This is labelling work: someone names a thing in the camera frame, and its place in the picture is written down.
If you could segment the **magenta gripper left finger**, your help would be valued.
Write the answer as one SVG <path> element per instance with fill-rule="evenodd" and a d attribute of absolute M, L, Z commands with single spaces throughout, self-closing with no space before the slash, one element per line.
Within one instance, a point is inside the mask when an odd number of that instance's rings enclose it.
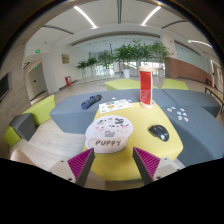
<path fill-rule="evenodd" d="M 75 176 L 77 185 L 81 187 L 85 186 L 94 159 L 94 149 L 90 148 L 67 161 L 73 175 Z"/>

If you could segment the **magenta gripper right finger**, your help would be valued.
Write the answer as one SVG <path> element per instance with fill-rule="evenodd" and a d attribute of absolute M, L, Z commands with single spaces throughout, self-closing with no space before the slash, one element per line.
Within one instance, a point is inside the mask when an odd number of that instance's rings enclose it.
<path fill-rule="evenodd" d="M 133 148 L 132 157 L 140 172 L 143 183 L 145 185 L 152 183 L 154 174 L 160 163 L 160 159 L 157 156 L 137 147 Z"/>

